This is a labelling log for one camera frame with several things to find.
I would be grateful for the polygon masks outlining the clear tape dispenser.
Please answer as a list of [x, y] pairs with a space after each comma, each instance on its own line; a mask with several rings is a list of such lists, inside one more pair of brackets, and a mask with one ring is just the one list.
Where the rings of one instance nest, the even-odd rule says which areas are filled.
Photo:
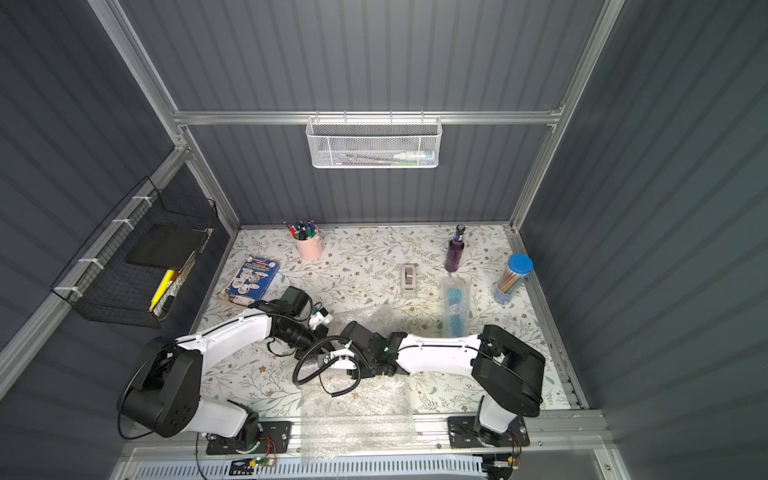
[[400, 271], [401, 295], [404, 298], [415, 298], [417, 296], [416, 266], [414, 264], [403, 264]]

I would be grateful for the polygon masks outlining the clear bubble wrap sheet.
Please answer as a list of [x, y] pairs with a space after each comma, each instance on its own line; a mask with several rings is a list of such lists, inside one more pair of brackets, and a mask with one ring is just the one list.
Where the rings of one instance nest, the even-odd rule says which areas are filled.
[[416, 440], [406, 376], [363, 379], [354, 391], [331, 395], [353, 383], [346, 371], [331, 369], [300, 387], [300, 453], [304, 462], [380, 452]]
[[470, 318], [469, 289], [456, 277], [445, 277], [442, 288], [442, 334], [444, 337], [464, 337], [468, 334]]

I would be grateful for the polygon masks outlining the purple bottle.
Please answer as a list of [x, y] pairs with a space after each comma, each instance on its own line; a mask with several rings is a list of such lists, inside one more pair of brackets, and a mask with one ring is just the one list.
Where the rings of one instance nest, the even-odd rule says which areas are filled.
[[446, 253], [446, 260], [444, 262], [444, 268], [449, 273], [454, 273], [458, 270], [461, 258], [464, 252], [466, 227], [462, 224], [456, 226], [453, 237], [448, 243], [448, 249]]

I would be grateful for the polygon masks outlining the blue glass bottle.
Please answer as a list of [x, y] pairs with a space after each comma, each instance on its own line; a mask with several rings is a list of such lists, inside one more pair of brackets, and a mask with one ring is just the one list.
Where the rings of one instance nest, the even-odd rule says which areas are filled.
[[447, 337], [463, 337], [467, 332], [468, 304], [464, 286], [450, 286], [443, 292], [443, 333]]

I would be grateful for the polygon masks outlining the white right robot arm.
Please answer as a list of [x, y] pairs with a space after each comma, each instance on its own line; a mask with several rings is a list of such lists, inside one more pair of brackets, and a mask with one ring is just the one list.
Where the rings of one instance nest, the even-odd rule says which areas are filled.
[[498, 325], [465, 337], [428, 338], [405, 332], [384, 337], [352, 322], [341, 345], [317, 358], [321, 371], [344, 369], [354, 379], [424, 372], [473, 379], [483, 396], [470, 431], [484, 446], [517, 439], [511, 427], [540, 414], [545, 364], [540, 352]]

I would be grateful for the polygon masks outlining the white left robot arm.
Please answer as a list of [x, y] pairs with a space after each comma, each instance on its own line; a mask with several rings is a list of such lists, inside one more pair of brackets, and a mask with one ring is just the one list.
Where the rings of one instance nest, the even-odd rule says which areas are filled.
[[259, 414], [230, 400], [201, 393], [203, 377], [242, 348], [279, 340], [303, 354], [328, 332], [332, 314], [303, 290], [289, 287], [277, 300], [258, 300], [211, 328], [143, 348], [137, 369], [117, 400], [126, 417], [163, 438], [195, 432], [251, 447], [261, 438]]

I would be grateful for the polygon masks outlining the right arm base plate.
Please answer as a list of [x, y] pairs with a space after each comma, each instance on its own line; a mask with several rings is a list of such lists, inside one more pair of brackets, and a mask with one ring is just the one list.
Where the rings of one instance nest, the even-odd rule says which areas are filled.
[[476, 416], [447, 418], [449, 443], [453, 449], [527, 447], [530, 439], [522, 417], [515, 417], [503, 433], [480, 425]]

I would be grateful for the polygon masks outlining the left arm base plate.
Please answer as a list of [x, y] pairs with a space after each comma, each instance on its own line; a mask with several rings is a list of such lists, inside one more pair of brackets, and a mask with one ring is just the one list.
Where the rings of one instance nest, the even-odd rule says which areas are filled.
[[282, 454], [288, 450], [293, 423], [289, 421], [251, 422], [244, 432], [233, 438], [210, 435], [205, 449], [207, 455]]

